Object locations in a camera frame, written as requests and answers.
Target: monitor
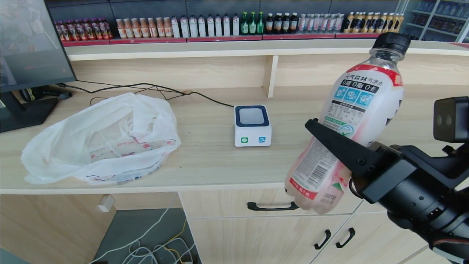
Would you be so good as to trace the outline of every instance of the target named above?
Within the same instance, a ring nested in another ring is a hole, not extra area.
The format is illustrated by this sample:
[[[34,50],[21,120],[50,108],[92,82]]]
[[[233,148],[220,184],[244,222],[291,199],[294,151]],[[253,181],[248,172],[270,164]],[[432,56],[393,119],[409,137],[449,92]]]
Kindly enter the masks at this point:
[[[0,70],[0,132],[42,124],[57,104],[21,104],[13,91],[76,81],[43,0],[1,0]]]

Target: nutrition facts label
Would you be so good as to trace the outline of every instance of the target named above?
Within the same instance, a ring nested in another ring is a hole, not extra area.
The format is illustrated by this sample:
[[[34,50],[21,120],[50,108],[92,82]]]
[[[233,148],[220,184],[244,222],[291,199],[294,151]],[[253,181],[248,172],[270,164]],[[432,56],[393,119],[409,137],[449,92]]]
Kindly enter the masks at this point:
[[[332,120],[328,120],[328,118],[326,118],[326,120],[336,123],[339,126],[342,124],[338,124],[334,122],[334,120],[356,126],[360,122],[360,119],[362,119],[364,113],[365,110],[362,108],[333,100],[327,112],[328,117],[331,117]]]

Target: counter top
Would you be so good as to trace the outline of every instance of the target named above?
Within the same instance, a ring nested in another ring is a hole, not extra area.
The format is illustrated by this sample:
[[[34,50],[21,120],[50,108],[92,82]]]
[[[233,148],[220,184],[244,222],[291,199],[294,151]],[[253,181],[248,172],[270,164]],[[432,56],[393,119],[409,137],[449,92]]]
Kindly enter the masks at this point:
[[[368,53],[373,39],[304,39],[232,42],[145,43],[66,47],[71,61]],[[412,41],[408,54],[469,56],[469,49],[447,42]]]
[[[285,176],[307,146],[311,135],[304,123],[318,117],[330,87],[278,87],[275,98],[261,88],[204,89],[200,92],[230,104],[265,104],[272,123],[270,147],[236,148],[233,109],[198,95],[170,101],[177,117],[181,146],[157,171],[117,185],[90,186],[74,178],[47,185],[24,181],[20,157],[26,144],[44,128],[89,106],[94,96],[116,96],[124,91],[75,93],[59,102],[46,123],[0,134],[0,193],[2,194],[115,194],[223,188],[281,187]],[[385,144],[412,144],[430,155],[440,155],[443,142],[432,137],[433,102],[466,94],[463,86],[406,87],[397,116],[380,137]],[[160,97],[156,91],[143,94]]]

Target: barcode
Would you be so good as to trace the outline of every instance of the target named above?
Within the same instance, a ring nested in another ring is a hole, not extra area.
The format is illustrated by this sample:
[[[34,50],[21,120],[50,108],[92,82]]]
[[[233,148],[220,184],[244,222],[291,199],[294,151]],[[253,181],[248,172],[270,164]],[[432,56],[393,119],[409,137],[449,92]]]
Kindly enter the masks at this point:
[[[314,171],[311,176],[308,178],[307,182],[313,185],[315,188],[319,188],[322,181],[324,180],[324,176],[326,173],[327,169],[317,165],[316,168],[314,168]]]

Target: green glass bottle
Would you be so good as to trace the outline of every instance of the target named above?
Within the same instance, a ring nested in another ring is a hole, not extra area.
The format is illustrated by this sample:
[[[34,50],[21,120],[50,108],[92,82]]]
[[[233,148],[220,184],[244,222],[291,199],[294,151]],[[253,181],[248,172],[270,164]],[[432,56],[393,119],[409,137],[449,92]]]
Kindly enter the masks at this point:
[[[264,22],[262,22],[262,11],[259,12],[259,20],[257,22],[257,33],[259,35],[262,35],[262,33],[264,33]]]
[[[242,23],[241,23],[241,34],[247,35],[249,33],[249,25],[248,25],[248,13],[242,13]]]
[[[255,35],[256,34],[256,13],[251,12],[251,23],[249,23],[249,34]]]

